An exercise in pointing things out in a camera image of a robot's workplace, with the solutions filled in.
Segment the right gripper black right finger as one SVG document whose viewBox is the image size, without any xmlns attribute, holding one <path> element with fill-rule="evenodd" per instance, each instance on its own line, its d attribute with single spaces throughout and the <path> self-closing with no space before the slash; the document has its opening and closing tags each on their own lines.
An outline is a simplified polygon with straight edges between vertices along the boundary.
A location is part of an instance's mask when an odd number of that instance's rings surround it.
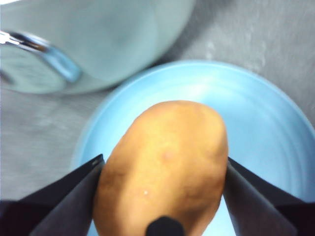
<svg viewBox="0 0 315 236">
<path fill-rule="evenodd" d="M 223 192 L 238 236 L 313 236 L 315 204 L 274 186 L 229 158 Z"/>
</svg>

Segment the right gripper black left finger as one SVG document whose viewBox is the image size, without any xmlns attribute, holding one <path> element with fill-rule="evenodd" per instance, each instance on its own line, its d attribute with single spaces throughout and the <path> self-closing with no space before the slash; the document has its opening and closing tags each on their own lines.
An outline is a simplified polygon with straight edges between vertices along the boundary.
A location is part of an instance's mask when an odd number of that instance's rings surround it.
<svg viewBox="0 0 315 236">
<path fill-rule="evenodd" d="M 104 165 L 100 154 L 61 179 L 19 200 L 0 202 L 2 236 L 85 236 Z"/>
</svg>

